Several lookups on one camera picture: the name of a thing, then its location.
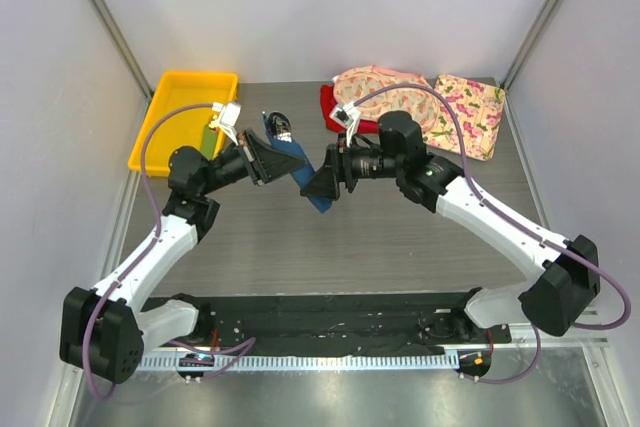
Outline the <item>blue paper napkin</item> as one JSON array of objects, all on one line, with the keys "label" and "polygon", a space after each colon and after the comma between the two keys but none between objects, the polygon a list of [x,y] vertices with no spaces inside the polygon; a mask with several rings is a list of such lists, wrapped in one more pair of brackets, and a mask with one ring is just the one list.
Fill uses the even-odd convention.
[{"label": "blue paper napkin", "polygon": [[[283,153],[292,154],[304,160],[304,165],[301,168],[292,172],[291,177],[294,179],[294,181],[296,182],[296,184],[300,189],[305,187],[309,183],[311,178],[314,176],[315,170],[311,165],[302,146],[296,140],[294,140],[291,136],[280,138],[267,133],[267,139],[269,140],[271,146],[274,147],[276,150],[279,150]],[[332,206],[332,201],[327,198],[307,197],[307,200],[321,214],[328,211]]]}]

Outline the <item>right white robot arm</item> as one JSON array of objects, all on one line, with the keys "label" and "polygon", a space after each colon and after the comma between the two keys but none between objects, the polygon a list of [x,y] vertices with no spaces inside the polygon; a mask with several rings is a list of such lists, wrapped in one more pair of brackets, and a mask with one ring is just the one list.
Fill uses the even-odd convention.
[{"label": "right white robot arm", "polygon": [[595,244],[584,236],[566,240],[470,188],[461,167],[428,152],[408,113],[384,114],[378,135],[365,145],[339,135],[302,195],[336,201],[342,188],[353,191],[361,179],[394,179],[405,198],[468,229],[524,276],[519,284],[469,291],[451,318],[457,338],[472,342],[489,327],[518,322],[563,336],[600,291],[598,276],[581,263],[597,260]]}]

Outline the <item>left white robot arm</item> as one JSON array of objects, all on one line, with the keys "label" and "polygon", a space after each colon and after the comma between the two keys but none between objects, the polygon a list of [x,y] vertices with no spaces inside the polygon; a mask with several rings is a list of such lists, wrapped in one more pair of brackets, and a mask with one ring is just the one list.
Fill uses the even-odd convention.
[{"label": "left white robot arm", "polygon": [[169,158],[168,201],[148,237],[90,289],[73,288],[63,302],[60,359],[114,384],[128,380],[142,357],[175,339],[205,344],[213,322],[186,295],[146,310],[171,268],[209,232],[220,205],[210,193],[244,178],[268,184],[304,167],[303,152],[265,142],[251,129],[212,160],[183,146]]}]

